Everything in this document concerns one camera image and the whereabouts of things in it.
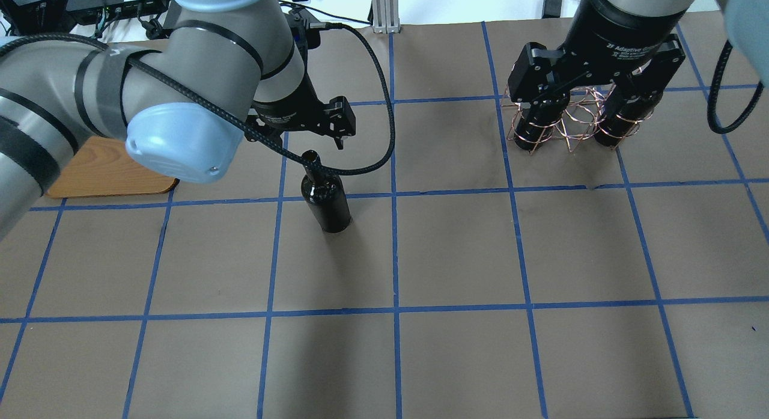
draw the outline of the blue tape grid line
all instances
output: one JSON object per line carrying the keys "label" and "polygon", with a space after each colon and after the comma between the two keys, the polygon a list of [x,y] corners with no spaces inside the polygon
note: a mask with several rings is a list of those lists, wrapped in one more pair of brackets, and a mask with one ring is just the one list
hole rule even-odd
{"label": "blue tape grid line", "polygon": [[[285,134],[283,148],[288,150],[288,134]],[[272,240],[272,266],[270,268],[270,287],[267,291],[267,312],[264,313],[264,343],[261,347],[261,371],[259,375],[259,393],[257,395],[256,417],[264,416],[264,391],[267,388],[267,359],[270,353],[270,334],[272,333],[273,305],[275,303],[275,278],[278,273],[278,247],[281,236],[281,220],[283,218],[283,194],[286,183],[286,158],[281,161],[281,184],[278,189],[278,208],[275,214],[275,238]]]}
{"label": "blue tape grid line", "polygon": [[[67,205],[67,199],[61,200],[61,204],[58,206],[58,214],[53,224],[53,228],[50,231],[49,243],[46,246],[46,252],[43,253],[43,258],[38,269],[38,276],[35,278],[35,285],[32,287],[32,293],[27,303],[27,309],[25,310],[24,317],[28,319],[32,313],[32,307],[35,305],[35,298],[38,296],[38,290],[40,289],[40,283],[43,280],[43,274],[46,271],[47,260],[49,259],[50,249],[53,247],[53,241],[56,238],[56,232],[58,226],[61,223],[61,216],[64,214],[64,206]],[[16,357],[19,355],[19,348],[22,345],[22,337],[27,330],[27,322],[22,321],[22,325],[19,328],[19,334],[16,335],[16,342],[13,344],[13,350],[11,351],[11,358],[8,359],[8,367],[5,368],[5,375],[2,378],[2,385],[0,385],[0,403],[5,396],[5,389],[8,387],[8,380],[11,378],[11,372],[13,365],[16,362]]]}
{"label": "blue tape grid line", "polygon": [[[488,30],[486,29],[486,22],[481,22],[481,29],[483,30],[484,43],[486,44],[486,55],[488,57],[488,66],[491,71],[491,84],[494,85],[494,95],[498,97],[499,88],[497,88],[497,74],[494,71],[494,57],[491,54],[491,43],[488,40]],[[539,394],[539,406],[541,409],[542,417],[547,419],[547,399],[546,392],[544,392],[544,382],[542,380],[542,367],[539,358],[539,345],[536,342],[536,326],[533,319],[533,309],[531,309],[531,293],[528,285],[528,274],[526,272],[526,262],[524,257],[524,245],[521,237],[521,224],[518,218],[518,210],[515,200],[515,189],[513,185],[513,175],[510,170],[510,159],[508,157],[508,143],[505,138],[505,125],[502,123],[502,104],[499,101],[495,102],[497,108],[497,125],[499,126],[499,139],[502,145],[502,157],[505,161],[505,174],[508,179],[508,192],[510,194],[510,206],[513,216],[513,226],[515,229],[515,243],[517,246],[518,263],[521,268],[521,282],[524,289],[524,299],[526,301],[526,317],[528,319],[529,337],[531,341],[531,353],[533,356],[533,370],[536,377],[536,391]]]}
{"label": "blue tape grid line", "polygon": [[627,170],[625,169],[624,162],[622,160],[622,153],[620,148],[617,149],[617,159],[620,162],[620,170],[622,172],[622,180],[625,183],[625,191],[627,192],[627,199],[630,202],[631,210],[633,212],[633,220],[635,221],[635,227],[638,232],[638,239],[640,239],[640,247],[643,250],[643,258],[646,260],[646,269],[649,271],[649,279],[651,280],[651,287],[654,290],[654,299],[657,303],[657,308],[660,312],[660,318],[662,321],[662,328],[667,340],[667,348],[670,350],[670,359],[673,362],[673,369],[675,370],[676,379],[678,380],[678,388],[681,391],[681,399],[684,402],[684,408],[688,417],[695,417],[694,411],[691,408],[691,402],[689,401],[689,391],[686,389],[686,382],[684,381],[684,373],[681,372],[681,364],[678,361],[678,353],[676,352],[675,343],[673,342],[673,334],[670,331],[670,323],[667,321],[667,313],[665,312],[664,304],[662,303],[662,294],[660,292],[660,286],[657,282],[657,274],[654,272],[654,264],[651,262],[651,254],[649,252],[649,246],[646,243],[646,235],[643,233],[643,225],[640,222],[640,215],[638,214],[638,208],[635,203],[633,190],[630,186],[630,180],[627,178]]}
{"label": "blue tape grid line", "polygon": [[126,402],[123,403],[123,419],[129,417],[129,410],[131,408],[131,399],[134,395],[134,386],[136,384],[136,375],[139,369],[139,361],[142,359],[142,348],[144,347],[144,338],[147,331],[147,321],[150,308],[152,306],[152,296],[154,295],[154,285],[157,280],[157,269],[160,266],[160,257],[163,253],[163,243],[165,243],[165,232],[168,230],[168,220],[171,219],[171,203],[174,200],[174,190],[172,189],[168,193],[168,202],[165,207],[165,216],[163,217],[163,225],[160,229],[160,235],[157,238],[157,249],[154,253],[154,262],[152,263],[152,274],[149,280],[149,287],[147,288],[147,298],[145,300],[145,309],[142,319],[142,326],[139,328],[139,337],[136,342],[136,352],[134,353],[134,362],[131,366],[131,378],[129,378],[129,389],[126,391]]}
{"label": "blue tape grid line", "polygon": [[[748,88],[756,88],[756,84],[739,84],[739,85],[722,85],[722,90],[748,90]],[[667,87],[665,92],[698,92],[700,87]],[[452,97],[431,97],[420,99],[396,99],[392,98],[394,104],[400,103],[435,103],[435,102],[469,102],[473,100],[494,100],[494,99],[507,99],[505,95],[497,93],[494,95],[485,96],[452,96]],[[350,102],[351,106],[374,106],[384,105],[384,100],[366,100]]]}
{"label": "blue tape grid line", "polygon": [[[678,299],[637,299],[636,301],[587,301],[587,302],[544,302],[532,304],[477,304],[398,307],[399,313],[473,312],[491,310],[555,310],[574,308],[615,308],[615,307],[656,307],[705,305],[705,304],[755,304],[769,302],[769,296],[724,296],[723,298],[678,298]],[[328,315],[365,315],[394,313],[395,307],[339,308],[319,310],[273,310],[272,318],[313,317]],[[265,318],[266,311],[223,312],[223,313],[165,313],[149,315],[87,315],[72,317],[19,317],[0,318],[0,324],[19,323],[85,323],[106,321],[181,321],[181,320],[230,320],[238,318]]]}
{"label": "blue tape grid line", "polygon": [[[684,47],[684,51],[686,52],[686,55],[688,55],[691,59],[691,67],[695,70],[695,76],[697,76],[697,81],[700,83],[700,90],[702,91],[702,95],[705,96],[705,101],[708,101],[708,92],[710,90],[709,87],[705,85],[704,80],[702,79],[702,74],[700,74],[699,68],[697,68],[697,63],[695,63],[695,57],[692,54],[691,50],[689,49],[689,43],[686,41],[686,36],[684,36],[684,31],[681,29],[681,25],[676,24],[675,27],[676,31],[678,32],[678,37],[681,38],[681,46]],[[746,85],[748,88],[755,89],[755,85]],[[720,124],[719,115],[716,114],[716,121]],[[769,243],[769,227],[767,227],[766,220],[764,219],[763,214],[761,213],[761,209],[758,207],[758,202],[756,202],[755,197],[753,196],[753,191],[750,188],[751,181],[748,180],[745,177],[745,172],[742,170],[742,166],[740,165],[740,161],[737,159],[737,155],[734,153],[734,149],[731,146],[731,142],[729,142],[729,138],[727,135],[722,135],[723,145],[726,146],[726,150],[729,152],[729,156],[731,156],[731,161],[734,164],[734,169],[737,170],[737,173],[740,177],[740,183],[742,183],[745,186],[745,191],[747,192],[748,200],[750,200],[750,205],[753,206],[753,211],[756,213],[756,218],[758,219],[758,224],[761,226],[761,231],[764,232],[764,239],[766,239],[767,243]]]}
{"label": "blue tape grid line", "polygon": [[[395,39],[389,34],[390,56],[390,99],[395,100]],[[395,417],[403,419],[403,385],[401,384],[401,299],[398,279],[398,186],[396,183],[395,152],[390,158],[390,192],[392,202],[392,306],[393,306],[393,342],[395,360]]]}
{"label": "blue tape grid line", "polygon": [[[712,185],[739,185],[743,183],[769,183],[769,178],[763,179],[727,179],[727,180],[690,180],[681,182],[641,182],[630,183],[630,187],[645,188],[645,187],[675,187],[675,186],[712,186]],[[560,186],[513,186],[513,191],[516,192],[550,192],[550,191],[587,191],[587,189],[624,189],[623,183],[607,183],[598,186],[585,186],[585,185],[560,185]],[[509,192],[508,188],[483,188],[483,189],[440,189],[439,191],[398,191],[395,193],[397,197],[421,197],[421,195],[467,195],[467,194],[504,194]],[[390,198],[392,192],[373,192],[373,194],[348,194],[349,200],[356,200],[360,198]],[[302,197],[284,197],[282,201],[304,201]],[[258,203],[277,203],[278,198],[256,198],[256,199],[239,199],[239,200],[190,200],[190,201],[175,201],[171,203],[171,206],[211,206],[215,204],[258,204]],[[81,210],[139,210],[139,209],[155,209],[159,207],[165,207],[167,203],[146,203],[146,204],[102,204],[93,206],[72,206],[66,205],[63,209],[55,207],[33,207],[30,208],[30,212],[57,212],[63,210],[69,211],[81,211]]]}

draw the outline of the power adapter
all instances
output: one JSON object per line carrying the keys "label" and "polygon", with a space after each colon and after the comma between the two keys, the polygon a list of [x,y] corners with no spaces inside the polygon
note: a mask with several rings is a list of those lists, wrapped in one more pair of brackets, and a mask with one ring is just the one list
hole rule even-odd
{"label": "power adapter", "polygon": [[542,3],[542,19],[561,18],[561,5],[564,0],[544,0]]}

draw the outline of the electronic device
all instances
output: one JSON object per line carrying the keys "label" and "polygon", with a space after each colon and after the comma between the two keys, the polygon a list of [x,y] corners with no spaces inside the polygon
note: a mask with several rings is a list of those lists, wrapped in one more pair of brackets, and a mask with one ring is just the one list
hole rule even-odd
{"label": "electronic device", "polygon": [[80,25],[96,24],[104,10],[107,19],[131,19],[168,10],[168,0],[69,0],[67,11]]}
{"label": "electronic device", "polygon": [[14,35],[69,32],[75,22],[66,14],[66,5],[67,0],[0,0]]}
{"label": "electronic device", "polygon": [[561,18],[564,0],[542,0],[542,19]]}

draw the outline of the cable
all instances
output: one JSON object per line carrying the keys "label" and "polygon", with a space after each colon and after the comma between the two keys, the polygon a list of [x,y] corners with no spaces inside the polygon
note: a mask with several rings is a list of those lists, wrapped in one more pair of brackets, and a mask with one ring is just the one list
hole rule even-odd
{"label": "cable", "polygon": [[102,16],[101,20],[96,22],[96,26],[94,27],[94,34],[91,36],[91,38],[101,38],[102,34],[104,34],[104,30],[107,28],[107,14],[109,13],[107,9],[107,0],[102,0]]}
{"label": "cable", "polygon": [[[382,71],[382,67],[379,64],[379,59],[377,58],[377,55],[374,53],[374,50],[371,48],[371,45],[368,44],[368,41],[366,41],[366,38],[363,37],[361,33],[357,32],[355,28],[352,28],[349,25],[340,24],[340,23],[329,23],[327,24],[327,27],[334,28],[334,29],[347,30],[353,33],[355,37],[357,37],[363,43],[363,46],[365,46],[366,51],[368,51],[368,54],[371,56],[371,59],[374,62],[374,67],[376,67],[377,69],[377,74],[379,75],[379,81],[381,82],[381,85],[382,85],[382,92],[384,93],[384,101],[387,104],[388,118],[390,121],[390,143],[389,143],[387,152],[384,154],[384,156],[382,156],[382,158],[379,159],[379,161],[367,167],[356,168],[353,170],[343,170],[343,169],[338,169],[333,167],[327,167],[322,164],[315,164],[315,162],[306,161],[306,159],[302,158],[300,155],[293,153],[293,151],[286,150],[278,143],[273,142],[272,140],[267,139],[266,136],[260,134],[259,132],[254,131],[252,127],[248,126],[246,123],[244,123],[244,121],[239,120],[238,117],[235,117],[234,115],[229,113],[227,110],[222,109],[219,106],[216,106],[214,103],[208,101],[208,99],[204,98],[203,96],[200,96],[198,93],[191,90],[186,85],[181,84],[181,82],[178,82],[175,79],[171,78],[170,76],[166,75],[165,73],[155,69],[152,66],[149,66],[148,64],[139,60],[138,58],[129,58],[129,64],[132,67],[137,68],[142,72],[145,72],[147,75],[151,76],[152,78],[157,79],[157,81],[160,81],[165,85],[167,85],[168,87],[173,88],[173,90],[175,90],[176,92],[181,93],[181,95],[186,96],[191,101],[208,109],[209,111],[218,115],[220,118],[223,118],[223,120],[227,121],[231,125],[237,127],[238,129],[241,129],[241,131],[246,136],[252,137],[258,142],[261,142],[262,144],[266,145],[267,148],[269,148],[270,150],[276,151],[281,156],[285,156],[286,158],[291,159],[294,162],[297,162],[297,164],[302,164],[304,167],[308,167],[311,170],[316,170],[316,171],[324,172],[327,174],[336,174],[339,176],[359,176],[362,174],[370,173],[382,167],[384,164],[387,163],[387,161],[389,161],[393,151],[395,151],[395,113],[393,112],[392,99],[390,99],[390,95],[388,94],[385,73]],[[101,43],[98,40],[79,36],[79,35],[63,34],[63,33],[28,35],[22,38],[18,38],[14,41],[11,41],[10,43],[5,44],[5,46],[0,46],[0,58],[4,57],[5,55],[8,55],[8,53],[10,53],[11,51],[17,49],[18,47],[24,46],[25,44],[36,43],[37,41],[50,41],[50,40],[73,41],[74,43],[88,44],[89,46],[93,46],[100,51],[104,51],[108,47],[107,44]]]}
{"label": "cable", "polygon": [[723,135],[738,128],[743,121],[749,117],[750,113],[758,103],[758,99],[761,98],[761,93],[764,92],[764,85],[761,81],[758,82],[756,91],[753,92],[753,97],[750,98],[745,110],[740,116],[734,120],[734,123],[728,126],[719,126],[719,120],[716,117],[716,104],[719,101],[720,83],[723,79],[723,72],[726,70],[726,63],[729,61],[729,55],[731,55],[731,43],[727,40],[723,44],[722,52],[719,56],[719,61],[716,63],[716,70],[713,72],[713,82],[711,83],[711,94],[708,96],[708,125],[711,126],[711,130],[719,135]]}
{"label": "cable", "polygon": [[337,16],[337,14],[330,14],[330,13],[327,13],[326,11],[322,11],[319,8],[310,7],[308,5],[303,5],[303,4],[296,3],[296,2],[287,2],[285,0],[278,0],[278,2],[281,3],[282,6],[288,6],[288,7],[293,7],[293,8],[305,8],[305,9],[308,9],[308,10],[313,10],[313,11],[316,11],[317,13],[325,14],[325,16],[329,16],[330,18],[334,18],[334,19],[344,19],[344,21],[357,22],[358,24],[371,25],[371,22],[368,22],[368,21],[362,21],[360,19],[348,18],[346,16]]}
{"label": "cable", "polygon": [[46,24],[46,3],[42,2],[38,5],[38,27],[43,28]]}
{"label": "cable", "polygon": [[139,22],[142,22],[142,25],[144,25],[145,20],[142,19],[142,9],[144,9],[144,3],[139,2],[139,5],[136,6],[136,18],[139,20]]}
{"label": "cable", "polygon": [[123,13],[123,9],[116,8],[115,14],[112,16],[112,18],[110,18],[108,21],[102,22],[101,26],[97,25],[96,30],[94,30],[93,38],[102,38],[102,36],[104,36],[104,33],[107,31],[107,28],[109,28],[110,25],[112,25],[113,23],[118,21],[118,19],[120,19],[121,13]]}
{"label": "cable", "polygon": [[8,24],[10,25],[9,27],[5,27],[5,22],[3,22],[3,31],[5,31],[5,35],[8,36],[14,30],[14,20],[13,20],[13,17],[11,16],[10,9],[7,9],[3,2],[0,2],[0,14],[4,14],[5,15],[5,18],[8,20]]}

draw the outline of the black strap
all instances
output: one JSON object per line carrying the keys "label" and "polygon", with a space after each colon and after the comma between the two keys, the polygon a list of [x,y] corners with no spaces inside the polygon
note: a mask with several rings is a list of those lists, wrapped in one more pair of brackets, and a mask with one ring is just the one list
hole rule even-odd
{"label": "black strap", "polygon": [[83,123],[85,123],[85,126],[88,127],[88,129],[91,132],[94,132],[98,136],[107,137],[105,134],[103,134],[99,129],[96,129],[96,125],[94,125],[93,121],[91,121],[91,118],[88,117],[88,111],[85,109],[85,101],[83,99],[83,84],[85,82],[85,72],[88,70],[88,65],[91,64],[92,61],[94,61],[94,58],[96,58],[97,55],[99,55],[100,51],[91,51],[88,55],[86,55],[85,58],[83,58],[83,61],[80,62],[80,66],[78,67],[78,73],[74,77],[74,104],[78,108],[78,113],[80,114],[80,120],[83,120]]}
{"label": "black strap", "polygon": [[44,194],[61,173],[58,162],[42,145],[19,129],[19,124],[0,115],[0,153],[22,167]]}
{"label": "black strap", "polygon": [[283,71],[283,69],[285,69],[286,67],[288,67],[288,63],[290,63],[290,62],[291,62],[291,59],[292,59],[292,58],[294,58],[294,49],[295,49],[295,47],[294,47],[294,45],[292,44],[292,45],[291,45],[291,51],[288,53],[288,57],[286,57],[286,60],[283,60],[283,63],[281,63],[281,65],[280,65],[280,66],[278,66],[277,68],[275,68],[275,69],[274,69],[274,70],[272,70],[271,72],[267,72],[266,74],[263,74],[263,75],[261,76],[261,80],[262,80],[262,81],[264,81],[265,79],[270,79],[270,78],[272,78],[273,76],[275,76],[275,75],[277,75],[278,73],[280,73],[281,71]]}
{"label": "black strap", "polygon": [[129,124],[126,120],[126,112],[123,110],[123,85],[129,71],[127,62],[134,55],[148,52],[157,51],[131,44],[116,44],[99,52],[104,60],[96,81],[96,99],[99,100],[97,102],[99,116],[104,123],[105,132],[110,137],[126,139]]}
{"label": "black strap", "polygon": [[211,24],[211,22],[206,21],[198,21],[197,19],[188,19],[187,21],[182,21],[176,24],[175,29],[178,28],[197,28],[207,32],[212,32],[215,35],[222,36],[223,38],[232,41],[237,46],[240,46],[245,52],[248,53],[248,55],[253,57],[256,64],[259,65],[259,69],[264,69],[264,62],[261,60],[261,55],[259,55],[259,52],[257,52],[256,49],[254,49],[254,47],[251,46],[251,44],[248,43],[244,38],[239,36],[237,33],[231,32],[227,28],[222,27],[222,25]]}
{"label": "black strap", "polygon": [[67,129],[67,126],[64,125],[58,118],[54,117],[54,115],[47,111],[42,106],[39,106],[33,101],[30,101],[29,99],[25,98],[24,96],[17,95],[16,93],[9,92],[5,88],[0,88],[0,97],[4,97],[8,100],[12,100],[16,102],[17,104],[20,104],[21,106],[24,106],[25,108],[29,109],[31,112],[34,112],[37,115],[40,115],[43,120],[46,120],[51,126],[56,129],[61,136],[63,136],[67,142],[69,142],[69,145],[72,147],[72,153],[77,153],[78,150],[80,150],[80,144],[78,143],[77,138],[74,137],[74,134]]}

